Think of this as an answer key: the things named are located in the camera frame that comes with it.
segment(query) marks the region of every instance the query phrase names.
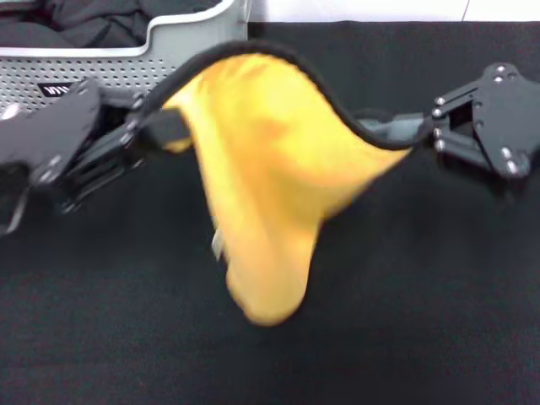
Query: black fabric edge trim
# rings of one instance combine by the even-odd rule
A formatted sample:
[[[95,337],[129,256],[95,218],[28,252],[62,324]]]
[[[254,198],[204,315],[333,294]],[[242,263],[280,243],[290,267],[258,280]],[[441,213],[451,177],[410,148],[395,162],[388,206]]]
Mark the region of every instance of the black fabric edge trim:
[[[225,42],[224,44],[217,45],[192,57],[148,93],[143,106],[143,114],[148,114],[162,108],[163,104],[165,104],[166,101],[176,94],[183,86],[188,84],[202,70],[210,67],[214,63],[229,57],[248,54],[269,55],[295,65],[302,73],[313,81],[319,91],[326,97],[342,122],[359,138],[379,149],[409,149],[426,138],[425,132],[419,133],[417,137],[408,141],[388,141],[378,138],[372,131],[361,125],[354,118],[354,115],[340,104],[337,96],[327,85],[325,85],[320,74],[311,67],[308,61],[284,46],[264,40]]]
[[[375,108],[364,108],[353,112],[353,117],[356,120],[376,120],[381,123],[392,122],[395,116],[390,111],[377,110]]]

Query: dark fabric in basket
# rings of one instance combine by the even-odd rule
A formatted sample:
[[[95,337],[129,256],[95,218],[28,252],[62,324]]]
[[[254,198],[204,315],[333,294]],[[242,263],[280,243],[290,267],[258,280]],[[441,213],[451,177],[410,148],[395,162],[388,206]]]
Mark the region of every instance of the dark fabric in basket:
[[[151,19],[196,13],[219,3],[220,0],[44,0],[31,12],[0,8],[0,46],[141,46]]]
[[[0,0],[0,12],[27,11],[38,8],[37,0]]]

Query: black bracket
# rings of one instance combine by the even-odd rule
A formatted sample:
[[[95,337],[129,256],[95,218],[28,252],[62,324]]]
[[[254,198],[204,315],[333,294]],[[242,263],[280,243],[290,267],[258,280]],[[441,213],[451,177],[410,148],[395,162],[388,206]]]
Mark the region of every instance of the black bracket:
[[[31,190],[61,212],[171,141],[189,137],[175,111],[146,111],[144,94],[76,83],[39,111],[0,121],[0,235],[15,230]]]
[[[509,63],[435,100],[435,149],[495,173],[504,181],[527,177],[540,149],[540,84]]]

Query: perforated basket wall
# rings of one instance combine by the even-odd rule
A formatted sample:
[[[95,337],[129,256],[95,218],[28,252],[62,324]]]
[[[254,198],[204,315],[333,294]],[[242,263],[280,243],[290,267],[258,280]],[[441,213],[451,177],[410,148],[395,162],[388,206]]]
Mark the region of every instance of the perforated basket wall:
[[[199,13],[158,17],[139,48],[0,48],[0,111],[13,103],[40,109],[87,77],[106,87],[148,92],[200,51],[246,39],[250,2],[223,0]]]

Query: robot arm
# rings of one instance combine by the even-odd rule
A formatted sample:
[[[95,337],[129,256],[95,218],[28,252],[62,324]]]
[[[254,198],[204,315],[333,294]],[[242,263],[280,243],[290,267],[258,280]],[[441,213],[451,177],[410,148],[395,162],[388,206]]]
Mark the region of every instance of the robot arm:
[[[294,53],[223,44],[144,97],[89,79],[0,121],[3,231],[16,228],[30,189],[66,211],[151,155],[193,145],[230,293],[250,320],[273,325],[303,299],[322,223],[413,149],[490,186],[522,183],[540,145],[539,92],[497,64],[437,98],[429,116],[355,116]]]

